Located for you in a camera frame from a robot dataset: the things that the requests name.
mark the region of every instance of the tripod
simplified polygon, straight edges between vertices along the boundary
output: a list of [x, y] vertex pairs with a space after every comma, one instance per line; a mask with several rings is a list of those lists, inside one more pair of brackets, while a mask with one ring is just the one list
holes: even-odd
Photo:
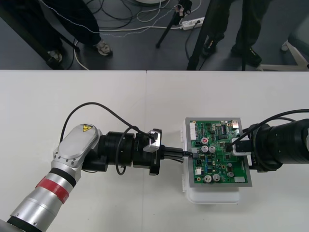
[[190, 0], [180, 0], [179, 1], [179, 5], [177, 5], [176, 7], [172, 20], [169, 22], [168, 27], [163, 32], [158, 43], [155, 45], [156, 48], [160, 48], [161, 43], [163, 42], [164, 38], [168, 34], [171, 27], [173, 25], [178, 25], [181, 19], [183, 19], [186, 15], [189, 15], [191, 13], [191, 7], [192, 7], [192, 2]]
[[[25, 1], [24, 8], [33, 11], [37, 17], [42, 17], [31, 4], [32, 0]], [[45, 60], [46, 64], [53, 70], [63, 70], [61, 64], [48, 54], [48, 51], [0, 4], [0, 17], [26, 42], [28, 45]], [[63, 36], [60, 32], [54, 29], [50, 24], [48, 26], [76, 52], [79, 52], [79, 47], [75, 46], [70, 40]]]
[[[189, 59], [189, 63], [187, 66], [187, 70], [196, 70], [197, 65], [199, 63], [199, 56], [202, 52], [204, 43], [206, 41], [207, 35], [208, 35], [208, 31], [210, 29], [211, 23], [213, 22], [214, 19], [214, 15], [216, 13], [216, 3], [218, 1], [224, 1], [224, 0], [210, 0], [206, 14], [205, 14], [205, 18], [204, 18], [204, 22], [202, 24], [200, 33], [198, 35], [197, 38], [197, 42], [196, 45], [194, 47], [194, 51], [192, 53], [192, 56]], [[190, 2], [189, 0], [180, 0], [179, 4], [181, 6], [183, 6], [183, 8], [186, 11], [191, 10], [191, 6], [192, 6], [192, 2]], [[250, 0], [243, 0], [242, 3], [242, 24], [241, 27], [243, 28], [242, 30], [242, 37], [243, 37], [243, 48], [242, 48], [242, 71], [246, 70], [246, 56], [247, 53], [246, 51], [248, 50], [248, 9], [250, 6]], [[156, 48], [159, 48], [162, 41], [164, 40], [165, 36], [167, 35], [167, 33], [169, 32], [170, 28], [172, 27], [172, 25], [178, 25], [180, 20], [184, 17], [184, 15], [180, 15], [178, 11], [176, 11], [173, 15], [172, 20], [170, 21], [167, 29], [164, 31], [163, 35], [161, 36], [159, 42], [156, 44]]]

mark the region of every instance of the circuit board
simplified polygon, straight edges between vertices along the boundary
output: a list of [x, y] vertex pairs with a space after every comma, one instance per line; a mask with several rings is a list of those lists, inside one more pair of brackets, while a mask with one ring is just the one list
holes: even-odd
[[190, 121], [190, 132], [194, 183], [248, 182], [245, 158], [226, 151], [231, 139], [239, 137], [237, 120]]

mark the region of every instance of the white table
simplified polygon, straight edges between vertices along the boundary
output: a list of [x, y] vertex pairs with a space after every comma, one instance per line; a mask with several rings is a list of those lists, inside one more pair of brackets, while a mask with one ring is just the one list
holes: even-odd
[[[2, 71], [0, 218], [8, 219], [49, 171], [64, 120], [83, 102], [100, 102], [141, 130], [160, 128], [163, 144], [181, 147], [185, 117], [239, 116], [247, 127], [308, 108], [308, 86], [308, 74], [300, 72]], [[68, 131], [80, 123], [103, 133], [126, 128], [95, 106], [76, 112]], [[118, 176], [114, 166], [106, 173], [82, 173], [48, 231], [307, 231], [309, 165], [251, 171], [253, 188], [240, 189], [238, 205], [189, 203], [182, 193], [182, 166], [171, 160], [162, 162], [159, 176], [148, 173], [128, 168]]]

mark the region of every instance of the yellow warning label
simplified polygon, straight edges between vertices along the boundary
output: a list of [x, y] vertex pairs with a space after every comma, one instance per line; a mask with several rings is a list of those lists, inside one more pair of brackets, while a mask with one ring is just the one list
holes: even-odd
[[92, 126], [87, 125], [87, 124], [83, 124], [83, 132], [86, 132], [88, 130], [90, 130], [92, 128]]

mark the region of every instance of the sneaker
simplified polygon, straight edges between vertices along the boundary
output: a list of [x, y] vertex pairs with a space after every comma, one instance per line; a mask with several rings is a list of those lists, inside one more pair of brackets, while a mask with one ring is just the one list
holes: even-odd
[[47, 52], [51, 57], [53, 57], [55, 60], [57, 60], [59, 63], [62, 61], [62, 54], [59, 52], [59, 50], [53, 50]]
[[213, 53], [215, 53], [217, 44], [217, 41], [209, 38], [203, 46], [202, 56], [205, 58], [210, 57]]
[[[231, 52], [234, 55], [237, 56], [242, 56], [242, 49], [238, 49], [236, 48], [236, 46], [234, 45], [231, 49]], [[252, 49], [252, 47], [249, 48], [249, 51], [247, 52], [247, 63], [251, 64], [252, 66], [258, 66], [260, 63], [262, 62], [262, 58], [256, 53], [254, 52], [254, 50]]]
[[101, 40], [95, 47], [102, 56], [108, 56], [112, 53], [112, 48], [104, 40]]

